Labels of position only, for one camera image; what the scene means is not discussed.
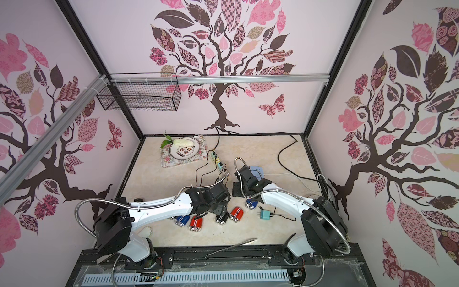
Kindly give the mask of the aluminium rail left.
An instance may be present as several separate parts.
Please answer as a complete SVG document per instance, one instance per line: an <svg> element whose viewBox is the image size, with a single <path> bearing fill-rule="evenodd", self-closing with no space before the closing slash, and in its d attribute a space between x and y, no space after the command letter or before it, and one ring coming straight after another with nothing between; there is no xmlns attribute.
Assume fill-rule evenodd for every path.
<svg viewBox="0 0 459 287"><path fill-rule="evenodd" d="M1 205L5 204L26 176L45 156L46 152L76 119L77 115L108 83L109 80L106 75L98 75L88 87L83 89L81 95L69 106L66 112L33 144L24 157L1 178Z"/></svg>

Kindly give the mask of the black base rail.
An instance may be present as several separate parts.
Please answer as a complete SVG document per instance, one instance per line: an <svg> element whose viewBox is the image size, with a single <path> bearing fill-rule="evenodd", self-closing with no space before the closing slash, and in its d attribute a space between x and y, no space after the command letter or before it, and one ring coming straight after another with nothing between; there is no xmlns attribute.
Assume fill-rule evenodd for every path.
<svg viewBox="0 0 459 287"><path fill-rule="evenodd" d="M155 248L154 258L146 263L135 263L126 256L110 255L102 259L95 249L83 250L77 259L71 275L76 276L83 267L109 267L116 263L126 270L171 271L174 267L188 267L204 263L266 263L270 267L293 267L312 265L318 262L317 255L288 255L283 245L239 245L202 247L160 247Z"/></svg>

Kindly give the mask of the light blue round socket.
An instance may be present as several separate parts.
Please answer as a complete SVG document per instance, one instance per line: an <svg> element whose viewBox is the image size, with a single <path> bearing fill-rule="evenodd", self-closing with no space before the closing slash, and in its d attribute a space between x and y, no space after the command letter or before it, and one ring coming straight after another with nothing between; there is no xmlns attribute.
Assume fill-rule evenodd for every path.
<svg viewBox="0 0 459 287"><path fill-rule="evenodd" d="M263 177L264 177L263 168L261 168L259 166L250 166L249 170L257 178L257 180L260 181L261 179L263 179Z"/></svg>

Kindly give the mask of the blue shaver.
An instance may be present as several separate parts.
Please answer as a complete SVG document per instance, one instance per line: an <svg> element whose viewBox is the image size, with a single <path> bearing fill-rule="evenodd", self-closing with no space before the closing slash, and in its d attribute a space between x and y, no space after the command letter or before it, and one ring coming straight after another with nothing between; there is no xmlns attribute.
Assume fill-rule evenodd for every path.
<svg viewBox="0 0 459 287"><path fill-rule="evenodd" d="M248 208L249 210L254 210L258 205L257 201L254 200L249 200L245 201L245 207Z"/></svg>
<svg viewBox="0 0 459 287"><path fill-rule="evenodd" d="M183 215L183 216L176 216L175 217L175 224L179 227L184 227L187 225L188 221L190 220L189 215Z"/></svg>

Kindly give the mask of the floral placemat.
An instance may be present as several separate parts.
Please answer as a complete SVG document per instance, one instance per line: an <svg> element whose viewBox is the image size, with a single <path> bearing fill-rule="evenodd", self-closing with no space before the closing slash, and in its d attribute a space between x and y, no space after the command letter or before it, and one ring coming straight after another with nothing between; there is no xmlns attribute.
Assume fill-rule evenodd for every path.
<svg viewBox="0 0 459 287"><path fill-rule="evenodd" d="M161 166L168 168L204 160L207 153L208 145L202 135L176 139L167 136L161 144Z"/></svg>

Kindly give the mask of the white flower with leaves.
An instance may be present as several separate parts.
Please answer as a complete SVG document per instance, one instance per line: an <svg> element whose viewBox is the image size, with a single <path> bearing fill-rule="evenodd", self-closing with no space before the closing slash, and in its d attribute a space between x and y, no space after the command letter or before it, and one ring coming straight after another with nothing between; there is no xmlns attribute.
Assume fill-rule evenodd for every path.
<svg viewBox="0 0 459 287"><path fill-rule="evenodd" d="M164 134L165 140L161 143L160 148L163 149L167 145L177 145L180 147L192 147L194 146L194 142L190 139L179 138L173 139L170 135Z"/></svg>

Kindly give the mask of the red shaver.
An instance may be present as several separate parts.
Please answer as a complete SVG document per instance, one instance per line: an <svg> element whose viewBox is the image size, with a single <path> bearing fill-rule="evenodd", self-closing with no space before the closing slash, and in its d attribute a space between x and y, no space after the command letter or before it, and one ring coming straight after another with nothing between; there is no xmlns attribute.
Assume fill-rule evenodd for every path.
<svg viewBox="0 0 459 287"><path fill-rule="evenodd" d="M233 221L233 222L239 222L241 221L242 217L244 215L244 211L241 207L235 207L232 212L230 213L229 215L229 218Z"/></svg>
<svg viewBox="0 0 459 287"><path fill-rule="evenodd" d="M189 230L192 232L199 232L202 229L203 218L202 216L194 216L191 218Z"/></svg>

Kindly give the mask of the aluminium rail back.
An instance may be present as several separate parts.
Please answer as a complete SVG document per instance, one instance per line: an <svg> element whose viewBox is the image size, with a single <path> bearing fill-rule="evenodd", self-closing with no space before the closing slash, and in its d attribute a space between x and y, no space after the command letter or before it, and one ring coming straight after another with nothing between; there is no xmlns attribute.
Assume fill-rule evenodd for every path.
<svg viewBox="0 0 459 287"><path fill-rule="evenodd" d="M297 83L320 82L327 83L330 75L327 74L289 74L289 75L239 75L239 76L190 76L179 77L172 74L162 77L161 74L110 74L110 82L114 84L227 84L227 83Z"/></svg>

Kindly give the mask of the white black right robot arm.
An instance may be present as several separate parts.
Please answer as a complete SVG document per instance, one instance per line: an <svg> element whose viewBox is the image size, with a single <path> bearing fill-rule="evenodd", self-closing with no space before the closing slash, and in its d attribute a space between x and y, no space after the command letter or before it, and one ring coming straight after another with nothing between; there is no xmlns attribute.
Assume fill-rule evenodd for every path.
<svg viewBox="0 0 459 287"><path fill-rule="evenodd" d="M282 245L282 256L289 264L295 264L304 255L329 258L339 253L351 253L346 238L348 228L332 203L323 197L311 199L287 191L272 181L257 177L244 164L237 167L234 160L237 184L236 195L247 200L271 205L293 216L303 226L302 234L293 234Z"/></svg>

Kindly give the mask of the black shaver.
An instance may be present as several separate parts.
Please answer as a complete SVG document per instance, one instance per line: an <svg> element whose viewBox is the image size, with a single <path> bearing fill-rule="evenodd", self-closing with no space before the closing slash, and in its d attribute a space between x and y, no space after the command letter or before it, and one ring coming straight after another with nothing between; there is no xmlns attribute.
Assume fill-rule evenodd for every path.
<svg viewBox="0 0 459 287"><path fill-rule="evenodd" d="M215 218L215 222L219 225L226 224L227 220L229 219L230 214L228 212L224 212L222 215L217 215Z"/></svg>

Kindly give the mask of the aluminium rail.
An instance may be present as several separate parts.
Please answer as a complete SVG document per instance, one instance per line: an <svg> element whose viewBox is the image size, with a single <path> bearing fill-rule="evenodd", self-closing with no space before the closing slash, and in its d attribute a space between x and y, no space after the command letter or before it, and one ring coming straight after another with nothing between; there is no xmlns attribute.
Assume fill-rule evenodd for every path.
<svg viewBox="0 0 459 287"><path fill-rule="evenodd" d="M33 144L24 157L1 178L1 205L5 204L26 176L45 156L46 152L76 119L77 115L108 83L109 80L106 75L98 75L88 87L83 89L81 95L69 106L66 112Z"/></svg>
<svg viewBox="0 0 459 287"><path fill-rule="evenodd" d="M179 77L172 74L162 77L161 74L110 74L110 82L114 84L227 84L227 83L297 83L320 82L327 83L330 75L327 74L289 74L289 75L239 75L239 76L190 76Z"/></svg>

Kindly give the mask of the white patterned plate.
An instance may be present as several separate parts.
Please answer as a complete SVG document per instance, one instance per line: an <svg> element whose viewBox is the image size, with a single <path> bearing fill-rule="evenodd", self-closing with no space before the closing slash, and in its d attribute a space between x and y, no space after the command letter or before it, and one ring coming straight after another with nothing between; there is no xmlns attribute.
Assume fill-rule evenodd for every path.
<svg viewBox="0 0 459 287"><path fill-rule="evenodd" d="M177 160L188 160L198 154L200 150L200 143L196 138L185 138L190 139L194 142L192 147L180 147L177 145L170 145L168 147L169 154Z"/></svg>

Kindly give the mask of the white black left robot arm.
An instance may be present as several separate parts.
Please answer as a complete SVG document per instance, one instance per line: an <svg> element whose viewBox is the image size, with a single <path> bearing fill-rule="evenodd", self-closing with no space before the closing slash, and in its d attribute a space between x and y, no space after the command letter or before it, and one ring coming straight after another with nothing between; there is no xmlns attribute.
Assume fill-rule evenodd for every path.
<svg viewBox="0 0 459 287"><path fill-rule="evenodd" d="M117 200L89 198L75 207L77 223L96 239L98 255L119 253L135 263L156 258L153 244L137 231L153 222L177 217L193 216L197 219L212 213L226 212L230 193L224 184L230 173L226 171L212 185L185 186L174 197L150 202L127 202L125 197ZM106 203L108 207L94 220L93 229L88 228L80 217L85 203Z"/></svg>

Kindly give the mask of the white power strip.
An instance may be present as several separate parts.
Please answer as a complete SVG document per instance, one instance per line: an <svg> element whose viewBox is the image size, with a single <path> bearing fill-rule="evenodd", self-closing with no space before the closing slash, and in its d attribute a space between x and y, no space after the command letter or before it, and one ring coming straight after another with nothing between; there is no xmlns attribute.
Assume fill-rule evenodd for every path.
<svg viewBox="0 0 459 287"><path fill-rule="evenodd" d="M223 171L225 170L225 164L221 161L221 159L219 158L219 156L217 157L217 159L215 159L215 161L212 161L212 162L214 163L214 171L223 172ZM219 162L221 162L221 163L223 164L223 169L222 169L222 171L220 171L220 170L217 168L217 164L218 164Z"/></svg>

